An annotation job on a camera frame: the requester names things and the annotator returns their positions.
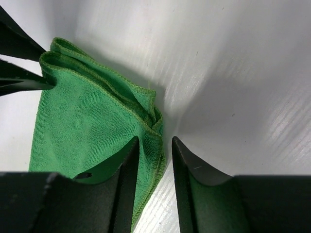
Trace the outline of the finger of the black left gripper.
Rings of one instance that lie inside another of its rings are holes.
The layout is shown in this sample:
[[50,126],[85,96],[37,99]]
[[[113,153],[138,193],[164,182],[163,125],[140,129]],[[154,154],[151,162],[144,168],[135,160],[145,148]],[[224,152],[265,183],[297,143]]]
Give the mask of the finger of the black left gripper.
[[38,43],[29,37],[22,28],[0,7],[0,53],[25,60],[39,61],[45,53]]
[[1,96],[20,91],[49,90],[55,85],[53,79],[41,77],[7,61],[0,61]]

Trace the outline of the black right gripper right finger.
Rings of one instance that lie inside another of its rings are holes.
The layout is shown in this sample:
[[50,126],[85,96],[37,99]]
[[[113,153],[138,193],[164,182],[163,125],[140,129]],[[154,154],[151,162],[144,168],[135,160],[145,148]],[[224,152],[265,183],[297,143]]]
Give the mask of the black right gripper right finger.
[[183,233],[308,233],[311,178],[230,176],[172,139],[174,183]]

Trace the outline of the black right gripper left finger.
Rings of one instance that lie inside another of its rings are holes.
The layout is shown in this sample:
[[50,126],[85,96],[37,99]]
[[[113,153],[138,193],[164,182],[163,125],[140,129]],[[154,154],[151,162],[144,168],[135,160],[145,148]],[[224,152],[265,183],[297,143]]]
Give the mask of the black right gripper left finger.
[[0,174],[3,233],[128,233],[139,161],[133,137],[73,179],[57,172]]

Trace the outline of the green microfiber towel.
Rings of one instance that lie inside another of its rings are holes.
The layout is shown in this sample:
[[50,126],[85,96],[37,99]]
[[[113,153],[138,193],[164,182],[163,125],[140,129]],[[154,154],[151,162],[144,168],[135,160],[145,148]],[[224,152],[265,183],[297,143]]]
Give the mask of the green microfiber towel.
[[105,67],[73,43],[56,37],[40,56],[45,79],[29,170],[57,171],[73,178],[139,138],[139,165],[132,225],[163,176],[163,116],[156,92]]

